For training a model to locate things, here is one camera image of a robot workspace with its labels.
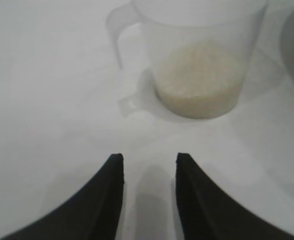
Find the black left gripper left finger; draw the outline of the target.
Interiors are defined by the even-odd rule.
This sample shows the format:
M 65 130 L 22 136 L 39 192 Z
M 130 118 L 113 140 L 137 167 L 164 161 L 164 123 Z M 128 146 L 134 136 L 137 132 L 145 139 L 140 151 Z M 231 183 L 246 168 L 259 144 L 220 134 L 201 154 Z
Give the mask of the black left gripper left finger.
M 39 220 L 4 237 L 6 240 L 113 240 L 124 192 L 124 158 L 108 157 L 73 196 Z

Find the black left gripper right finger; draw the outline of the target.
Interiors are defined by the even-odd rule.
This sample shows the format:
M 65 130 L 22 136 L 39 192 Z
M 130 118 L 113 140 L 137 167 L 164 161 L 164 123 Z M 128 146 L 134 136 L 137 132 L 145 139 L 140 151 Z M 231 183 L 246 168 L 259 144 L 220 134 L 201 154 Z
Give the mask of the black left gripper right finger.
M 175 198 L 186 240 L 294 240 L 294 202 L 271 182 L 231 189 L 178 153 Z

